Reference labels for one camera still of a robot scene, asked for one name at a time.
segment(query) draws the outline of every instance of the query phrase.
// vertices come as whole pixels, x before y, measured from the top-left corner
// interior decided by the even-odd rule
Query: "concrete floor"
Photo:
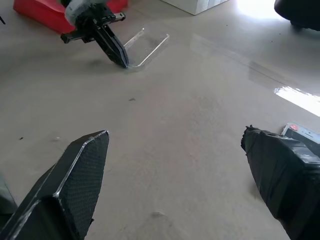
[[[64,45],[1,1],[0,169],[17,203],[72,140],[108,129],[86,240],[288,240],[258,197],[240,140],[250,124],[320,129],[318,116],[274,93],[320,95],[319,33],[293,32],[269,0],[230,0],[197,16],[135,0],[126,14],[112,25],[123,41],[141,27],[171,36],[139,72],[116,67],[95,43]]]

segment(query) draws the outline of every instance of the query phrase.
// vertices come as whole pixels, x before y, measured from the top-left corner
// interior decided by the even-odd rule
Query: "black object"
[[[318,0],[276,0],[275,11],[291,21],[295,29],[320,31],[320,1]]]
[[[1,240],[83,240],[98,201],[109,136],[73,141],[32,187],[0,232]]]
[[[15,213],[18,206],[12,197],[5,180],[0,175],[0,231]]]
[[[0,16],[0,21],[3,23],[3,24],[6,24],[5,21],[3,20],[3,18]]]
[[[298,140],[252,126],[241,147],[263,201],[291,240],[318,240],[319,157]]]
[[[63,2],[67,7],[69,1]],[[61,35],[65,44],[82,39],[84,43],[96,41],[111,61],[127,68],[129,64],[126,49],[108,24],[125,20],[123,12],[113,14],[104,3],[91,4],[75,21],[76,30]]]

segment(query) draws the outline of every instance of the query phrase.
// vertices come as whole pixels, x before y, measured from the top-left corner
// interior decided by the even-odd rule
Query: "robotic arm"
[[[58,0],[65,7],[65,18],[76,30],[61,35],[65,44],[82,39],[84,43],[96,41],[111,61],[127,68],[127,52],[109,24],[123,21],[123,12],[113,14],[105,0]]]

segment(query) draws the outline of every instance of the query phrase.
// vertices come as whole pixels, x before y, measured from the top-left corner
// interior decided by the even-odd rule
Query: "red box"
[[[107,5],[113,13],[119,13],[128,6],[128,0],[110,0]],[[66,20],[65,8],[57,0],[14,0],[13,9],[59,34],[75,29]]]

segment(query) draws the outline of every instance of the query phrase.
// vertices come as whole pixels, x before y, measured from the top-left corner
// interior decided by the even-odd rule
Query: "clear plastic piece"
[[[139,70],[149,63],[167,45],[170,36],[142,28],[124,48],[129,58],[129,69]]]

